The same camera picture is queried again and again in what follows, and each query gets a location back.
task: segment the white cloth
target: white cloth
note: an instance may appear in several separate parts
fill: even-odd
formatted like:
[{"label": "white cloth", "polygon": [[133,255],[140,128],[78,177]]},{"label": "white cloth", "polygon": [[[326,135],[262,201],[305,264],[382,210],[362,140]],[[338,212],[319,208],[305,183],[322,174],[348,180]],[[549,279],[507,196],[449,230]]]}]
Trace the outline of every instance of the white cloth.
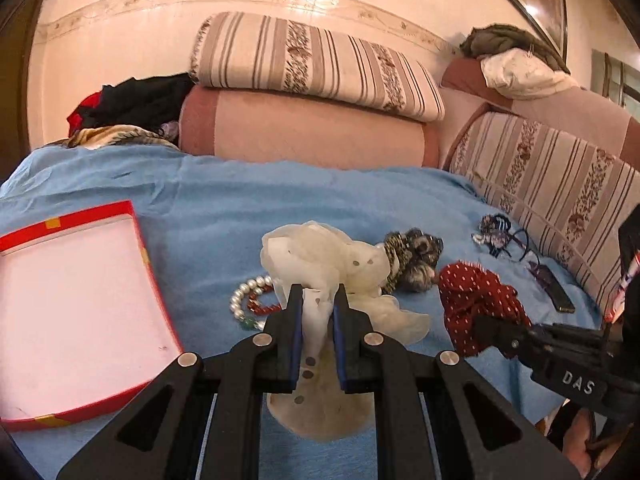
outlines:
[{"label": "white cloth", "polygon": [[544,61],[520,48],[485,57],[480,66],[486,85],[509,99],[548,97],[580,86],[566,72],[554,72]]},{"label": "white cloth", "polygon": [[351,308],[369,314],[375,331],[403,344],[424,338],[430,317],[401,310],[396,298],[382,296],[380,285],[390,270],[383,248],[351,240],[325,224],[286,225],[264,235],[260,261],[271,275],[280,304],[287,304],[292,284],[304,288],[298,386],[293,394],[270,395],[270,412],[294,433],[316,440],[362,430],[372,422],[373,396],[340,390],[327,333],[338,286],[344,284]]}]

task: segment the green bead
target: green bead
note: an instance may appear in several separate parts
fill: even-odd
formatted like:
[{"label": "green bead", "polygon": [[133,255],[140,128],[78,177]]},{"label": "green bead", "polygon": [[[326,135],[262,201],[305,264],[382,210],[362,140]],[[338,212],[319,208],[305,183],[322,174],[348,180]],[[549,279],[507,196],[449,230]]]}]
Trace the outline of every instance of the green bead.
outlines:
[{"label": "green bead", "polygon": [[255,330],[255,317],[246,316],[241,322],[240,326],[243,330]]}]

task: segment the dark green cloth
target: dark green cloth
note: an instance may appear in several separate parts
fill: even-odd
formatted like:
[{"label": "dark green cloth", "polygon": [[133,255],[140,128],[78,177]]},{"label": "dark green cloth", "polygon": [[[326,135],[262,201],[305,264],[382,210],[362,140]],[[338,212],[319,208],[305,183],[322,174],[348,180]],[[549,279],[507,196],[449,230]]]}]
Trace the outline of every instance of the dark green cloth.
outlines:
[{"label": "dark green cloth", "polygon": [[512,48],[521,48],[548,64],[552,70],[562,70],[570,74],[562,57],[556,50],[530,32],[502,23],[494,23],[485,28],[473,28],[471,34],[460,44],[465,57],[479,57],[483,54],[501,54]]}]

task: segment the red clothing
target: red clothing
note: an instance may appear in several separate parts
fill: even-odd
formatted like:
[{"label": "red clothing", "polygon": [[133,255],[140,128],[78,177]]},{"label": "red clothing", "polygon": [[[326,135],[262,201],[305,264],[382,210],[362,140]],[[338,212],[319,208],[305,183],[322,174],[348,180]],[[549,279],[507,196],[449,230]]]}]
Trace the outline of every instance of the red clothing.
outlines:
[{"label": "red clothing", "polygon": [[69,123],[69,137],[71,137],[76,130],[80,129],[80,125],[82,124],[82,116],[79,113],[79,109],[81,106],[86,108],[95,108],[98,104],[100,104],[100,97],[102,95],[102,90],[96,92],[95,94],[91,94],[89,97],[85,97],[84,100],[76,107],[69,117],[66,118],[66,122]]},{"label": "red clothing", "polygon": [[487,348],[473,338],[474,316],[485,314],[531,326],[516,298],[518,291],[511,285],[503,285],[497,274],[476,264],[448,265],[440,272],[438,288],[444,307],[444,326],[456,352],[462,356],[478,355]]}]

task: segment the wall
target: wall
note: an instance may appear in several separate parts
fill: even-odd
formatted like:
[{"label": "wall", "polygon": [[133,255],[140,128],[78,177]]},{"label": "wall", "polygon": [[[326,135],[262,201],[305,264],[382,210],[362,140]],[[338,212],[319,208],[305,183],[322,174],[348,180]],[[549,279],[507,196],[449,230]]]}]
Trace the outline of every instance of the wall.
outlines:
[{"label": "wall", "polygon": [[[130,11],[123,11],[122,5],[129,3]],[[342,3],[338,0],[337,7],[344,7]],[[69,30],[49,37],[45,32],[36,38],[30,70],[31,144],[64,136],[65,116],[101,84],[186,70],[199,23],[219,10],[242,9],[312,22],[388,44],[419,59],[426,55],[410,35],[387,34],[388,27],[379,23],[383,21],[379,9],[371,11],[366,4],[401,16],[410,28],[415,24],[416,34],[430,32],[452,44],[459,44],[472,27],[494,22],[532,31],[507,0],[350,0],[349,9],[333,14],[322,6],[283,5],[276,0],[260,6],[251,0],[45,0],[40,15],[42,30],[47,23],[52,24],[49,31],[61,24]],[[582,85],[590,85],[592,48],[608,49],[632,66],[640,62],[638,48],[629,43],[630,34],[615,12],[611,13],[608,2],[567,0],[567,6],[568,65]],[[614,49],[624,52],[614,53]],[[440,76],[448,59],[431,63],[434,76]]]}]

